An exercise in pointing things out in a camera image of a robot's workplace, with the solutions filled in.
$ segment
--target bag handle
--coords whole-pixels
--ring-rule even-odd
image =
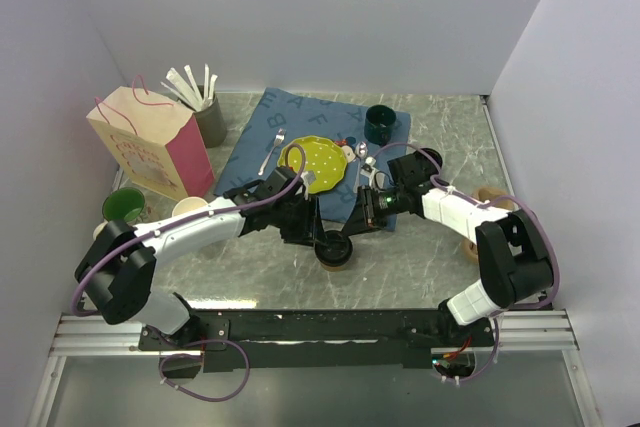
[[[149,95],[149,91],[147,90],[147,86],[146,86],[146,85],[144,85],[144,79],[142,78],[142,75],[141,75],[141,74],[136,75],[136,76],[133,78],[133,82],[131,82],[131,91],[133,92],[133,97],[134,97],[134,98],[135,98],[139,103],[141,103],[142,105],[150,105],[150,106],[154,106],[154,105],[169,105],[169,106],[173,106],[173,104],[172,104],[172,103],[169,103],[169,102],[160,102],[160,103],[158,103],[158,104],[150,104],[149,102],[143,102],[143,101],[141,101],[141,100],[138,98],[138,96],[136,95],[136,80],[137,80],[137,79],[140,79],[140,83],[142,84],[142,88],[144,89],[144,91],[145,91],[145,93],[146,93],[147,95]]]
[[[129,125],[131,126],[131,128],[133,129],[133,132],[138,135],[138,131],[136,130],[135,126],[133,125],[133,123],[131,122],[131,120],[129,119],[129,117],[127,117],[126,115],[124,115],[122,112],[118,112],[116,109],[114,109],[113,107],[111,107],[109,104],[107,104],[104,100],[102,100],[100,97],[95,97],[94,98],[95,102],[96,102],[96,107],[98,108],[98,112],[100,112],[100,115],[102,116],[102,118],[107,122],[107,124],[111,125],[111,122],[109,122],[109,119],[107,119],[107,116],[104,115],[104,112],[102,112],[102,109],[100,108],[100,104],[104,104],[105,106],[107,106],[109,109],[113,110],[116,114],[118,114],[121,117],[124,117],[126,119],[127,122],[129,122]]]

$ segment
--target yellow plate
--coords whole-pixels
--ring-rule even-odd
[[[331,190],[344,178],[347,159],[345,159],[342,149],[330,139],[308,135],[292,140],[287,147],[291,144],[299,144],[303,148],[307,158],[305,170],[312,170],[316,176],[316,180],[309,187],[310,194]],[[278,167],[286,165],[284,158],[286,150],[285,147],[280,152]],[[300,152],[297,149],[291,149],[289,167],[297,172],[301,160]]]

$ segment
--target placemat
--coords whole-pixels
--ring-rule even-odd
[[[289,142],[306,135],[317,135],[332,140],[354,137],[356,143],[364,138],[365,113],[370,106],[359,106],[332,102],[311,97],[301,97],[284,90],[268,88],[264,91],[249,122],[245,126],[227,165],[218,179],[214,193],[222,195],[225,191],[240,187],[257,178],[266,179],[276,168],[280,151]],[[396,112],[391,142],[407,142],[411,128],[411,116],[406,112]],[[262,177],[258,170],[267,153],[273,146],[278,129],[287,133],[281,146],[276,147]],[[378,150],[375,144],[369,144],[369,153]],[[404,155],[405,147],[391,147],[376,159],[376,167],[389,174],[387,161]],[[356,194],[353,193],[358,162],[347,165],[344,179],[328,192],[319,194],[320,213],[323,220],[346,222],[353,210]],[[361,176],[361,185],[368,182]],[[388,229],[395,229],[395,216],[389,218]]]

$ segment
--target fork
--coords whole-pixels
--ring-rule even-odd
[[[278,133],[276,134],[276,138],[273,139],[273,147],[271,147],[271,150],[267,154],[267,158],[264,159],[264,162],[260,166],[260,170],[258,171],[258,175],[264,174],[264,169],[267,167],[267,164],[269,163],[269,158],[271,157],[271,154],[273,154],[273,150],[284,141],[284,134],[286,134],[286,133],[287,133],[286,130],[278,129]]]

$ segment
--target marble tabletop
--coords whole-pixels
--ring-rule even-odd
[[[219,175],[261,93],[218,94],[229,133],[209,149]],[[439,151],[443,179],[463,192],[506,189],[491,129],[478,96],[300,95],[357,105],[386,104],[411,114],[409,141]],[[123,179],[122,185],[130,185]],[[142,188],[161,217],[175,202]],[[340,228],[325,222],[325,228]],[[329,273],[308,247],[285,245],[277,229],[216,243],[156,271],[153,288],[178,292],[196,308],[433,308],[479,278],[460,248],[462,237],[417,216],[398,217],[395,232],[352,237],[348,268]]]

